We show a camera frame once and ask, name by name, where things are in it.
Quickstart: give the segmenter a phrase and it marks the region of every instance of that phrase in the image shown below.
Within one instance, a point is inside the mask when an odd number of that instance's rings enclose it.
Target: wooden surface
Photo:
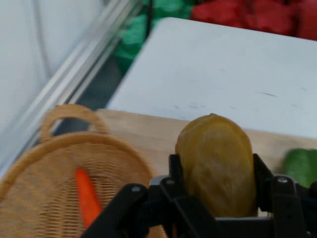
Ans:
[[[111,133],[134,145],[149,158],[158,174],[168,174],[168,156],[174,153],[179,132],[188,123],[185,120],[159,118],[100,109],[98,114],[105,120]],[[245,130],[254,153],[258,153],[275,173],[281,160],[292,148],[317,148],[317,140],[295,136],[278,135],[254,130]]]

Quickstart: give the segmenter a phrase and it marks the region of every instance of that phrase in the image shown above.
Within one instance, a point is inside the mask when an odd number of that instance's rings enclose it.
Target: green object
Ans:
[[[283,161],[283,173],[305,187],[317,180],[317,150],[293,149]]]
[[[194,3],[194,0],[154,0],[152,28],[164,17],[188,19]],[[121,42],[114,51],[113,55],[122,74],[127,72],[144,43],[148,7],[149,0],[144,0],[144,9],[131,21],[130,27],[123,33]]]

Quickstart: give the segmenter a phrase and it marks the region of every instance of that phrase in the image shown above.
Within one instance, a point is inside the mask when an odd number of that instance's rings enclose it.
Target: green bell pepper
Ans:
[[[283,161],[282,172],[305,187],[317,180],[317,150],[293,149]]]

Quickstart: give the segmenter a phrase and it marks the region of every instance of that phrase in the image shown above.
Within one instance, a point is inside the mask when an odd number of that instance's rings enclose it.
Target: orange carrot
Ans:
[[[76,185],[82,220],[86,228],[97,218],[102,211],[94,185],[83,169],[76,169]]]

